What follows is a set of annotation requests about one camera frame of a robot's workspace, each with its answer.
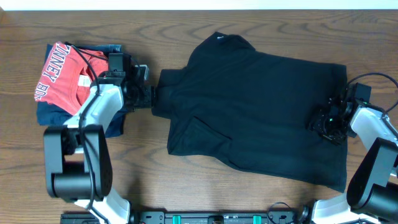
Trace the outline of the black t-shirt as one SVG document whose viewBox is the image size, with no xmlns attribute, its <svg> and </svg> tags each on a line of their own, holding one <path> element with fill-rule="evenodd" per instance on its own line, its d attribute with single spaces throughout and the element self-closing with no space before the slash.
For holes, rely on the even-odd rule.
<svg viewBox="0 0 398 224">
<path fill-rule="evenodd" d="M 171 155 L 343 192 L 347 145 L 309 124 L 346 81 L 344 65 L 258 52 L 240 35 L 216 32 L 183 69 L 161 71 L 152 114 L 170 120 Z"/>
</svg>

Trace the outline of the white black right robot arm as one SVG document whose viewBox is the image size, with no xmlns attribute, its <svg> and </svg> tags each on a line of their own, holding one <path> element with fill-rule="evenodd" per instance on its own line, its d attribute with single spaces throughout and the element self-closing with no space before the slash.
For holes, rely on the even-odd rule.
<svg viewBox="0 0 398 224">
<path fill-rule="evenodd" d="M 345 193 L 314 203 L 310 223 L 397 223 L 397 130 L 382 108 L 354 105 L 349 127 L 368 152 Z"/>
</svg>

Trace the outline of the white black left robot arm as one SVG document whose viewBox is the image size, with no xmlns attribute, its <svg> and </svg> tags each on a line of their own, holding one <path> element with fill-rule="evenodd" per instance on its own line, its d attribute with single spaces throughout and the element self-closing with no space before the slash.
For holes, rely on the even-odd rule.
<svg viewBox="0 0 398 224">
<path fill-rule="evenodd" d="M 147 65 L 115 67 L 97 77 L 76 115 L 44 132 L 48 194 L 85 209 L 67 212 L 60 223 L 139 223 L 129 200 L 113 188 L 113 168 L 105 132 L 114 115 L 150 108 L 154 87 Z"/>
</svg>

